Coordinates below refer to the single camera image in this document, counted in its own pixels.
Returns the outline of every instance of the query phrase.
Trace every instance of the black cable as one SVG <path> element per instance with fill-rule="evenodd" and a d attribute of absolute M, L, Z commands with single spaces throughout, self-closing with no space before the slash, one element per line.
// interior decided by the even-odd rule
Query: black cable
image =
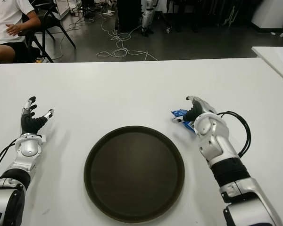
<path fill-rule="evenodd" d="M 244 145 L 244 147 L 242 148 L 242 150 L 238 153 L 239 157 L 241 158 L 241 157 L 247 152 L 247 150 L 248 150 L 249 147 L 250 147 L 250 142 L 251 142 L 250 127 L 249 127 L 249 125 L 247 124 L 247 122 L 245 121 L 245 119 L 242 118 L 240 115 L 238 115 L 238 114 L 235 113 L 235 112 L 227 111 L 227 112 L 218 113 L 217 115 L 221 115 L 221 118 L 222 118 L 225 114 L 229 114 L 229 115 L 232 115 L 232 116 L 234 116 L 235 118 L 237 118 L 237 119 L 242 123 L 242 125 L 243 125 L 244 128 L 245 128 L 245 131 L 246 131 L 246 142 L 245 142 L 245 145 Z"/>
<path fill-rule="evenodd" d="M 17 139 L 13 140 L 6 148 L 3 149 L 3 151 L 0 153 L 0 163 L 1 161 L 3 160 L 4 156 L 6 155 L 6 153 L 8 152 L 8 149 L 11 147 L 11 146 L 14 146 L 15 145 L 15 141 Z"/>

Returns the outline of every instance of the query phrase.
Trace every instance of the white table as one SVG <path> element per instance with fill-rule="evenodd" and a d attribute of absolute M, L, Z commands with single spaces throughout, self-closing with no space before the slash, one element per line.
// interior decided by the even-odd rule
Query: white table
<path fill-rule="evenodd" d="M 0 151 L 18 136 L 21 108 L 34 95 L 37 115 L 50 108 L 55 115 L 40 131 L 48 142 L 27 191 L 23 226 L 123 226 L 89 199 L 83 168 L 103 135 L 128 125 L 151 127 L 168 136 L 186 170 L 175 206 L 141 225 L 225 225 L 225 205 L 195 134 L 171 122 L 171 110 L 191 108 L 188 95 L 246 119 L 252 143 L 242 161 L 283 221 L 283 79 L 260 58 L 0 65 Z M 244 128 L 230 116 L 225 120 L 239 151 Z M 13 152 L 2 162 L 0 173 L 14 159 Z"/>
<path fill-rule="evenodd" d="M 274 47 L 254 46 L 251 49 L 283 78 L 283 63 Z"/>

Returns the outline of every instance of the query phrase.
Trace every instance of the black shorts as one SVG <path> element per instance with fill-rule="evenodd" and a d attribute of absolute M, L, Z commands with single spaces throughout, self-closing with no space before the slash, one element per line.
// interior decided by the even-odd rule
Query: black shorts
<path fill-rule="evenodd" d="M 28 49 L 24 42 L 8 42 L 2 45 L 13 48 L 15 51 L 14 63 L 31 63 Z"/>

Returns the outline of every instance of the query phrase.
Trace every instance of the white t-shirt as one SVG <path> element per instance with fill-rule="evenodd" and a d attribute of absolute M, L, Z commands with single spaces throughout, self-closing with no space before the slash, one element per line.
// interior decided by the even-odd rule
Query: white t-shirt
<path fill-rule="evenodd" d="M 28 0 L 0 0 L 0 44 L 24 41 L 24 37 L 8 35 L 5 24 L 20 24 L 22 13 L 27 15 L 33 10 Z"/>

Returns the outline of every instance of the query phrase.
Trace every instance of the person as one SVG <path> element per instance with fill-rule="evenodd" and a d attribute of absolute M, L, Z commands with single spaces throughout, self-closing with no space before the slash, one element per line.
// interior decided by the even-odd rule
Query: person
<path fill-rule="evenodd" d="M 29 18 L 24 23 L 23 14 Z M 30 57 L 25 37 L 18 34 L 40 25 L 29 0 L 0 0 L 0 63 L 27 63 Z"/>

